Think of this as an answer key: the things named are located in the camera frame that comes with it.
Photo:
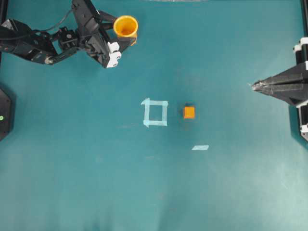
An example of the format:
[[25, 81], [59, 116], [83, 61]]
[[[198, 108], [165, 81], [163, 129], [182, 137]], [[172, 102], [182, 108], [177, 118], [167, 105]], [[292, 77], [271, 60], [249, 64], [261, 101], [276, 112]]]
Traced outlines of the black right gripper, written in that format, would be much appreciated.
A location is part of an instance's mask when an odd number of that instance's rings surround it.
[[308, 38], [293, 47], [296, 66], [275, 76], [258, 80], [252, 90], [295, 105], [300, 135], [308, 140]]

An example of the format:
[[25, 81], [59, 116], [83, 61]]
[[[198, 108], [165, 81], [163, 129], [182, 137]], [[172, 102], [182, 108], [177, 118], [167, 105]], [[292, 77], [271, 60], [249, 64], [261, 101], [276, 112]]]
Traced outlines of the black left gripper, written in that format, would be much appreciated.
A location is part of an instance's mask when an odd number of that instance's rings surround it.
[[135, 38], [118, 37], [112, 42], [106, 31], [114, 28], [117, 17], [97, 10], [90, 0], [73, 0], [72, 10], [80, 48], [104, 68], [116, 67], [121, 53], [133, 45]]

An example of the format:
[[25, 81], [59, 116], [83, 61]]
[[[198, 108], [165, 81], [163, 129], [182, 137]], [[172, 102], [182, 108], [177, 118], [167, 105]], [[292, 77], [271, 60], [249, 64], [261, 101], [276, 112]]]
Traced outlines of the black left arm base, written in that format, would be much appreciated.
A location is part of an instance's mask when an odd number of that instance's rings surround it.
[[13, 130], [16, 94], [4, 83], [0, 84], [0, 140]]

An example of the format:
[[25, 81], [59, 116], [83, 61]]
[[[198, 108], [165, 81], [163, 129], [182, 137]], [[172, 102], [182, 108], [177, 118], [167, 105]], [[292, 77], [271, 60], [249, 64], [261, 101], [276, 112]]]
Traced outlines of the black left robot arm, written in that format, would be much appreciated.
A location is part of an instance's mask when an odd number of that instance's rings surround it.
[[90, 0], [74, 0], [70, 12], [77, 23], [76, 30], [60, 27], [49, 30], [33, 30], [28, 25], [8, 19], [0, 25], [1, 52], [22, 59], [53, 65], [85, 51], [104, 68], [118, 65], [122, 53], [137, 41], [139, 24], [130, 16], [115, 17], [98, 11]]

